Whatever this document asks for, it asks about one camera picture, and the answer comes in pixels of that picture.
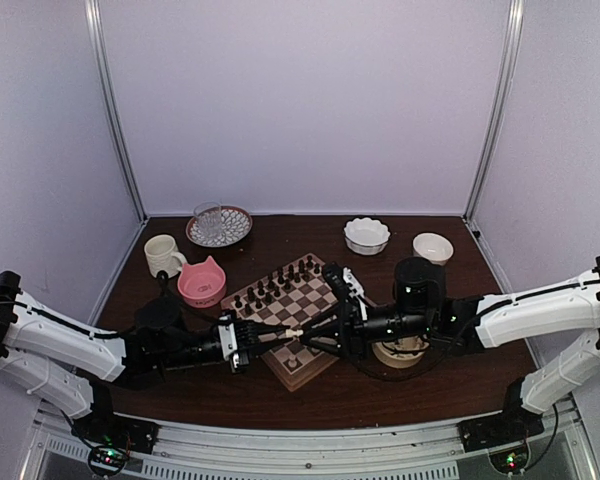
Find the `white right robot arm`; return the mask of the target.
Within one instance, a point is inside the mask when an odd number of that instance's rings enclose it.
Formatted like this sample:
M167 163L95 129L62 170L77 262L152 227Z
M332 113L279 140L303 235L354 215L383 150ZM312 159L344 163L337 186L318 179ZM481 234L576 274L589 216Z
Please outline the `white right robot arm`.
M557 400L600 372L600 256L593 269L520 293L452 299L442 266L409 257L394 269L394 302L370 306L361 284L335 263L322 274L337 304L302 328L303 344L352 359L373 343L420 337L444 356L479 353L523 338L578 330L580 337L543 368L510 385L493 419L499 440L515 440Z

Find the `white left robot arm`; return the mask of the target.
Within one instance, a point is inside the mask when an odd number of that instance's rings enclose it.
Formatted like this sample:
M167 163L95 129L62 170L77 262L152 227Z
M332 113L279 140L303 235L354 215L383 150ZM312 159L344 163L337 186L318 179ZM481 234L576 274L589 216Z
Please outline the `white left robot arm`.
M103 444L124 433L108 410L107 385L142 390L168 371L226 363L239 372L299 331L225 312L205 330L190 331L181 303L167 291L136 311L131 328L118 332L85 325L36 301L20 276L0 273L0 372L28 394L60 408Z

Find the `white pawn chess piece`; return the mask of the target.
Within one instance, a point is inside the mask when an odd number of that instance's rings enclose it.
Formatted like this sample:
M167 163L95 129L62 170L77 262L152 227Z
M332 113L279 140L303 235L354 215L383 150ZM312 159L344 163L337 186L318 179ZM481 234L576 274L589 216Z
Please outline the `white pawn chess piece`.
M304 334L302 329L286 329L284 331L285 338L299 338Z

